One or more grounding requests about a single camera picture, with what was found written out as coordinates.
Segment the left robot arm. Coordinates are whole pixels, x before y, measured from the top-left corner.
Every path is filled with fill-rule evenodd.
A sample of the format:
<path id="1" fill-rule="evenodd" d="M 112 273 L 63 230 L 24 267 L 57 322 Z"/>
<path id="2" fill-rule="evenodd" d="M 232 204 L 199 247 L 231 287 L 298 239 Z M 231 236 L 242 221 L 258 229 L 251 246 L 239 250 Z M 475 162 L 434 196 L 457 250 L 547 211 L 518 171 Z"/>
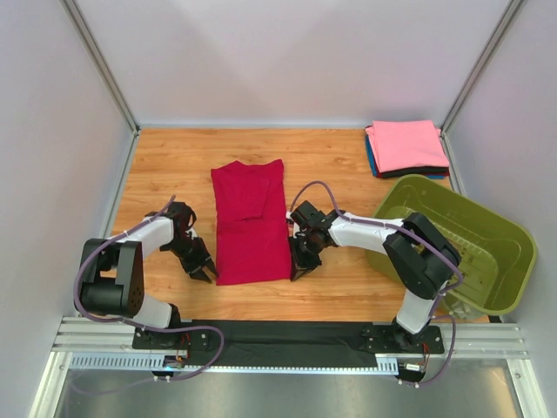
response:
<path id="1" fill-rule="evenodd" d="M 78 312 L 90 320 L 133 325 L 134 348 L 188 350 L 192 332 L 182 329 L 178 307 L 145 291 L 144 260 L 156 251 L 170 252 L 191 279 L 210 283 L 217 278 L 212 257 L 194 229 L 196 220 L 186 203 L 170 201 L 126 232 L 88 239 L 74 281 Z"/>

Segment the olive green plastic basket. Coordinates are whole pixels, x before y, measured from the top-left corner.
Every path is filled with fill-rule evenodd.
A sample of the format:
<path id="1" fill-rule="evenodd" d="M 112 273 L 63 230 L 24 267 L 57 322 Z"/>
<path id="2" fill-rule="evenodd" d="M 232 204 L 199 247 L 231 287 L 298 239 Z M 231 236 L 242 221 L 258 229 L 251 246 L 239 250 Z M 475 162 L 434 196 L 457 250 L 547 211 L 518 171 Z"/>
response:
<path id="1" fill-rule="evenodd" d="M 373 216 L 404 219 L 413 212 L 425 215 L 461 256 L 464 282 L 443 298 L 440 311 L 476 320 L 519 305 L 537 257 L 526 229 L 420 175 L 398 179 Z"/>

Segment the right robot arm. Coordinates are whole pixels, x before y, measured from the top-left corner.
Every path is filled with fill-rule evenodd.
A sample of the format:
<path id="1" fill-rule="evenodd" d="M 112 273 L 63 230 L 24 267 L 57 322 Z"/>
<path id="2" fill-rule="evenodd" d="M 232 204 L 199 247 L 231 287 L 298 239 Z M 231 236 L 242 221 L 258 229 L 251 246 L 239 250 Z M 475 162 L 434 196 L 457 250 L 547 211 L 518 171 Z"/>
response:
<path id="1" fill-rule="evenodd" d="M 401 349 L 418 343 L 435 311 L 436 300 L 459 275 L 461 256 L 423 214 L 404 219 L 372 219 L 349 212 L 325 214 L 305 201 L 287 214 L 293 226 L 290 246 L 295 281 L 321 266 L 328 247 L 357 247 L 388 258 L 406 288 L 387 339 Z"/>

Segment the crimson red t shirt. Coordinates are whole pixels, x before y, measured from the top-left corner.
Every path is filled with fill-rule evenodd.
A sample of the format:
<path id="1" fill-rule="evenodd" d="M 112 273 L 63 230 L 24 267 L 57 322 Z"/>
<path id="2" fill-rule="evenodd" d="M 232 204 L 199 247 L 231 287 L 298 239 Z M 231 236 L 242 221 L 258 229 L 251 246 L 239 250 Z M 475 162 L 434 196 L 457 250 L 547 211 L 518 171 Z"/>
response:
<path id="1" fill-rule="evenodd" d="M 217 284 L 286 280 L 291 273 L 284 164 L 233 161 L 211 170 L 217 221 Z"/>

